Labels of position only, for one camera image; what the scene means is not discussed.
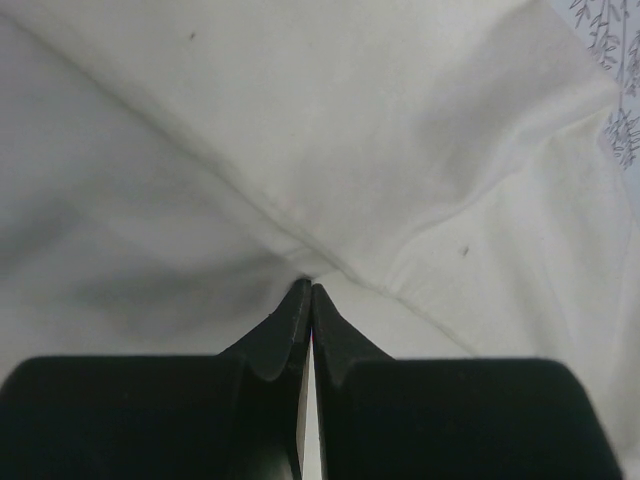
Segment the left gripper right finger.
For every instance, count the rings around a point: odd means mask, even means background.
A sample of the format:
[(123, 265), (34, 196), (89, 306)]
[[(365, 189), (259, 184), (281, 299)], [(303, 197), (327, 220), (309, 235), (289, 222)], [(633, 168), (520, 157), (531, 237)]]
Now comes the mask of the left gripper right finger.
[(619, 479), (585, 389), (536, 358), (400, 360), (312, 289), (327, 479)]

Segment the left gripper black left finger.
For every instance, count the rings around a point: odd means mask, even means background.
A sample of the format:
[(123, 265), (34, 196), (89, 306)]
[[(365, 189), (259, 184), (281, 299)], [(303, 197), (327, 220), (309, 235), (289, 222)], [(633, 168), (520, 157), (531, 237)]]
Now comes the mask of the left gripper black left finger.
[(41, 356), (1, 387), (5, 479), (298, 479), (311, 284), (215, 355)]

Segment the cream white t-shirt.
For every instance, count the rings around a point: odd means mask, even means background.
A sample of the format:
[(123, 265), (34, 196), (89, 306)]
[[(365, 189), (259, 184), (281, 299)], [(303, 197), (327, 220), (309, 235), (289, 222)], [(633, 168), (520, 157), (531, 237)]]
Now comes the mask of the cream white t-shirt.
[(538, 357), (639, 475), (639, 121), (545, 1), (5, 1), (1, 373), (205, 354), (298, 276), (399, 358)]

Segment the floral table mat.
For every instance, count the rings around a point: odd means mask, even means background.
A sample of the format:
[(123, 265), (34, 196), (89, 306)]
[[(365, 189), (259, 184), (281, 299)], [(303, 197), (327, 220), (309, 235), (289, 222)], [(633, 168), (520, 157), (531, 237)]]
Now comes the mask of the floral table mat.
[(565, 0), (551, 6), (618, 85), (605, 136), (627, 170), (639, 162), (639, 0)]

